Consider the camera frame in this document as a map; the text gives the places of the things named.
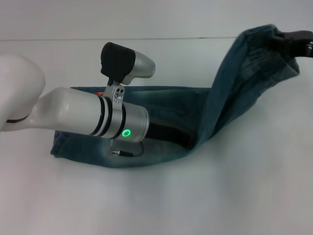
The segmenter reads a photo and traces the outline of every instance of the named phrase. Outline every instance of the jeans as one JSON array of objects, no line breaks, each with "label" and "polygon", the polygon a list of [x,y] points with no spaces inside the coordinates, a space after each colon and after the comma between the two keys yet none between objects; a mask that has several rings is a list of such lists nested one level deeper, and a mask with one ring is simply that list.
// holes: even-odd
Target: jeans
[{"label": "jeans", "polygon": [[[138,167],[182,158],[213,137],[224,126],[249,110],[258,97],[277,83],[297,76],[294,58],[268,50],[265,38],[278,29],[265,25],[241,33],[224,58],[212,88],[125,87],[124,101],[145,107],[149,116],[174,122],[197,132],[192,149],[145,138],[139,157],[110,154],[110,140],[80,134],[55,132],[51,154],[55,157],[105,167]],[[103,92],[105,87],[74,88]],[[119,141],[116,149],[139,152],[138,143]]]}]

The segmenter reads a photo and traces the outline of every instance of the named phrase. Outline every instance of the green led ring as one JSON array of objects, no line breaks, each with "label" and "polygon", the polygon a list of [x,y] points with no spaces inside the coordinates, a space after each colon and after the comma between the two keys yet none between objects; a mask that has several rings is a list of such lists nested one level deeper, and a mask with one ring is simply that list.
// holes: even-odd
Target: green led ring
[{"label": "green led ring", "polygon": [[130,131],[130,129],[126,129],[126,130],[124,130],[124,131],[122,132],[122,136],[123,136],[123,137],[130,136],[131,133],[132,133],[132,132]]}]

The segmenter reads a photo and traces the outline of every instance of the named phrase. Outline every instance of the blue jeans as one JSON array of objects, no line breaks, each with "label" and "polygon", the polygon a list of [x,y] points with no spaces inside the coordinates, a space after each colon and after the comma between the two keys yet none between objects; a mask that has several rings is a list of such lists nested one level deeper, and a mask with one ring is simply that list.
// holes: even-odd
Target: blue jeans
[{"label": "blue jeans", "polygon": [[[212,88],[126,87],[125,102],[145,107],[151,117],[197,132],[192,149],[145,138],[145,151],[140,157],[113,157],[109,154],[110,140],[56,131],[51,154],[114,168],[153,165],[190,154],[251,108],[268,88],[299,74],[294,58],[267,49],[264,38],[277,31],[275,26],[265,25],[239,35],[224,58]],[[105,87],[74,89],[95,93],[103,92]],[[116,148],[140,151],[136,143],[118,142]]]}]

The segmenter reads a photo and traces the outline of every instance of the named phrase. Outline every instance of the black clip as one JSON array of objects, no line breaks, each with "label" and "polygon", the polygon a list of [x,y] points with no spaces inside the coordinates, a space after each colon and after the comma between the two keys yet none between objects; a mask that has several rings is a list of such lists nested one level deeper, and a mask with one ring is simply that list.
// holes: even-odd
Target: black clip
[{"label": "black clip", "polygon": [[313,58],[313,32],[310,31],[279,32],[268,38],[267,45],[284,56]]}]

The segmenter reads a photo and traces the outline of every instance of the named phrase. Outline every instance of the black ring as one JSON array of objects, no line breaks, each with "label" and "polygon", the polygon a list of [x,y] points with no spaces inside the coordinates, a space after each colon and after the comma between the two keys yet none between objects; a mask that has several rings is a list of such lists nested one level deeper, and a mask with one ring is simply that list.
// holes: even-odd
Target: black ring
[{"label": "black ring", "polygon": [[7,123],[17,123],[17,122],[20,122],[20,121],[24,121],[26,118],[28,118],[29,115],[21,118],[21,119],[8,119],[6,122]]},{"label": "black ring", "polygon": [[100,135],[98,136],[103,136],[109,129],[110,125],[111,125],[111,121],[112,121],[112,110],[113,110],[113,107],[112,107],[112,101],[110,98],[108,98],[107,96],[104,96],[104,99],[106,99],[107,103],[108,103],[108,110],[109,110],[109,113],[108,113],[108,120],[107,120],[107,123],[106,125],[104,126],[102,132],[100,133]]},{"label": "black ring", "polygon": [[101,105],[100,118],[99,118],[98,124],[96,126],[96,129],[90,134],[90,136],[93,136],[94,134],[97,134],[98,131],[100,130],[102,124],[103,124],[104,113],[105,113],[105,106],[104,106],[103,98],[101,96],[98,96],[98,98],[100,100],[100,105]]},{"label": "black ring", "polygon": [[123,131],[124,127],[125,127],[125,122],[126,122],[126,109],[124,104],[122,105],[122,122],[121,125],[116,133],[115,136],[113,136],[111,139],[116,139]]}]

